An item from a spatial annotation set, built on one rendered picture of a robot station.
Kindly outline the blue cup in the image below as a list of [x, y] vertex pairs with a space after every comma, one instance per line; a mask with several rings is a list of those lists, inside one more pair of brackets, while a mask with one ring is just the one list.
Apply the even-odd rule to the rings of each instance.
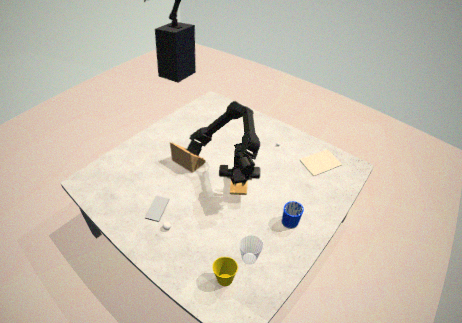
[[282, 225], [288, 229], [294, 229], [298, 226], [302, 214], [304, 212], [304, 208], [300, 203], [295, 201], [287, 202], [284, 206], [284, 212], [281, 219]]

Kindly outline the olive yellow cup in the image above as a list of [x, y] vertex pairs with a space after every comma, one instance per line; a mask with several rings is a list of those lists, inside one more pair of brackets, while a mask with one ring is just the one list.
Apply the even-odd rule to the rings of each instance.
[[233, 282], [237, 269], [237, 261], [231, 257], [220, 257], [216, 259], [213, 264], [213, 271], [218, 280], [218, 284], [225, 287]]

